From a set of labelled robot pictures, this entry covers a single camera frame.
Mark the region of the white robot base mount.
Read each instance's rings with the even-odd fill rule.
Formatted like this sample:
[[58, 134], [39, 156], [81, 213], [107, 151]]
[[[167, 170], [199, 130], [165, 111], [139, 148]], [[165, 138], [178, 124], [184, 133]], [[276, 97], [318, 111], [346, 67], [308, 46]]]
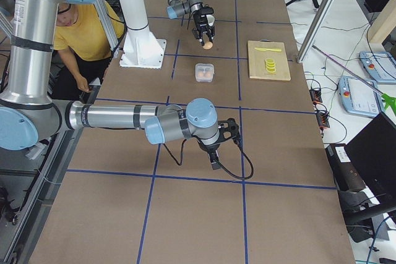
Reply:
[[121, 67], [160, 69], [166, 40], [150, 31], [144, 0], [119, 0], [127, 27]]

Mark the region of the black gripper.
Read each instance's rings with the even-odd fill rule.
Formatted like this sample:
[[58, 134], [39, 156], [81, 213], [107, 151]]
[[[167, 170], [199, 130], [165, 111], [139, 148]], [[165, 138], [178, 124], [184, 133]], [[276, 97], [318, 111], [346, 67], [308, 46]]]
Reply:
[[213, 15], [214, 9], [210, 6], [203, 6], [192, 13], [195, 27], [192, 29], [194, 38], [197, 39], [201, 46], [205, 45], [204, 34], [213, 42], [215, 38], [215, 27], [208, 25], [207, 15]]
[[208, 154], [210, 163], [212, 165], [212, 169], [213, 170], [220, 169], [220, 165], [218, 163], [219, 162], [218, 148], [220, 147], [222, 141], [217, 140], [216, 142], [207, 145], [200, 138], [198, 138], [197, 142], [199, 144], [199, 147]]

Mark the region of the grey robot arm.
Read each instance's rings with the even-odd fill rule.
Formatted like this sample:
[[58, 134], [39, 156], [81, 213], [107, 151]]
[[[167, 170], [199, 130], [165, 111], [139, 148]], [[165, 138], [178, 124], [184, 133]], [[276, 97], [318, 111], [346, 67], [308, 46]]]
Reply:
[[[217, 148], [224, 142], [219, 130], [217, 112], [212, 102], [198, 98], [186, 109], [169, 106], [97, 106], [79, 101], [54, 100], [48, 96], [54, 29], [58, 4], [101, 3], [100, 20], [113, 30], [105, 17], [103, 0], [15, 0], [11, 39], [11, 60], [8, 84], [1, 92], [1, 148], [22, 150], [62, 130], [83, 127], [113, 129], [144, 129], [151, 144], [181, 138], [197, 139], [206, 151], [213, 169], [219, 169]], [[120, 0], [127, 29], [123, 67], [159, 69], [165, 53], [166, 40], [156, 39], [149, 29], [144, 0]], [[214, 37], [214, 11], [202, 0], [168, 0], [170, 19], [191, 13], [193, 34], [202, 46], [203, 34], [210, 42]]]
[[191, 15], [195, 24], [192, 29], [194, 38], [204, 49], [212, 48], [215, 37], [215, 17], [212, 7], [205, 5], [202, 0], [168, 0], [166, 11], [170, 19]]

